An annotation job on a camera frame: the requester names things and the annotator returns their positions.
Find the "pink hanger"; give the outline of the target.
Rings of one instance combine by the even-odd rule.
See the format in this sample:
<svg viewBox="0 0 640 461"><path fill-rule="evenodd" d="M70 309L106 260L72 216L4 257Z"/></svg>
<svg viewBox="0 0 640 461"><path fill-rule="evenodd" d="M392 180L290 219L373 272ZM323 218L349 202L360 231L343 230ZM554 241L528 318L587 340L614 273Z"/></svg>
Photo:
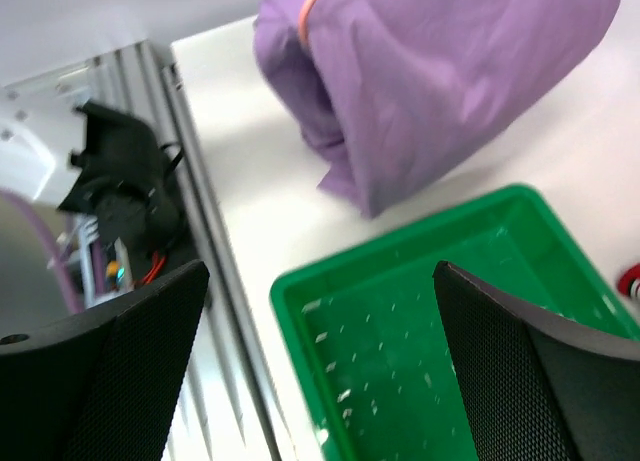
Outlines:
<svg viewBox="0 0 640 461"><path fill-rule="evenodd" d="M309 44L309 17L318 0L304 0L298 16L298 37L303 46Z"/></svg>

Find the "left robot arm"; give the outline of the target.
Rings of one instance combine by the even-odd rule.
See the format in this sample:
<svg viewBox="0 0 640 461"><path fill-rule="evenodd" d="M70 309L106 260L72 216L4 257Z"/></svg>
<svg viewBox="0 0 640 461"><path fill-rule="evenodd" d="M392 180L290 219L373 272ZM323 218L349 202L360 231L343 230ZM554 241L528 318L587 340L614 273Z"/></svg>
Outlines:
<svg viewBox="0 0 640 461"><path fill-rule="evenodd" d="M142 238L155 280L183 230L167 184L183 155L169 158L142 119L88 100L76 106L31 102L1 92L1 189L24 201L95 215L106 197L133 199L144 210Z"/></svg>

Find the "purple trousers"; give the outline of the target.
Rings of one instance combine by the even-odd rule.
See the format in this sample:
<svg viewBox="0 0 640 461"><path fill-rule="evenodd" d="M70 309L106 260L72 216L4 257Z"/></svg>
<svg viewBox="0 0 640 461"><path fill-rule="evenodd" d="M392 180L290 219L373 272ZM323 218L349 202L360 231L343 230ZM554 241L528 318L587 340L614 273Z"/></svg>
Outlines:
<svg viewBox="0 0 640 461"><path fill-rule="evenodd" d="M328 163L320 187L375 217L500 135L602 41L621 0L262 0L256 62Z"/></svg>

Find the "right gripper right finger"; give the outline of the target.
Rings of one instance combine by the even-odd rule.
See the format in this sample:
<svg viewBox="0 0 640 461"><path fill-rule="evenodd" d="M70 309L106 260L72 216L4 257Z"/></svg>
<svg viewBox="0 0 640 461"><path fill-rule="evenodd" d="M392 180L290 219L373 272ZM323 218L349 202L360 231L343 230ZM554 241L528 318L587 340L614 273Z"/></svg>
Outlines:
<svg viewBox="0 0 640 461"><path fill-rule="evenodd" d="M639 344L449 262L434 290L481 460L636 460Z"/></svg>

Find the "red trousers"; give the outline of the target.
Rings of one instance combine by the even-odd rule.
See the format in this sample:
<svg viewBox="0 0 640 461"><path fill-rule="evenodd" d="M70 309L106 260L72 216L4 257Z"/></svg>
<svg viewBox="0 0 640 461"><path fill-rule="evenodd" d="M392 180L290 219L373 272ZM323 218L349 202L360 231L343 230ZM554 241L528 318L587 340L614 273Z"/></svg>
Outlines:
<svg viewBox="0 0 640 461"><path fill-rule="evenodd" d="M628 268L617 281L617 290L629 299L640 298L640 264Z"/></svg>

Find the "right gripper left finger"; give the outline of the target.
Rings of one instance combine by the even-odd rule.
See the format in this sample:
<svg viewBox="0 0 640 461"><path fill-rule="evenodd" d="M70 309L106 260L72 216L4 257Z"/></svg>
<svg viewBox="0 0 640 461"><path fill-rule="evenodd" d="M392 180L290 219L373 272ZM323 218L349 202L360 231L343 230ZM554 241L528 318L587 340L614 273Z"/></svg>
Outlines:
<svg viewBox="0 0 640 461"><path fill-rule="evenodd" d="M4 460L159 460L207 295L190 261L1 340Z"/></svg>

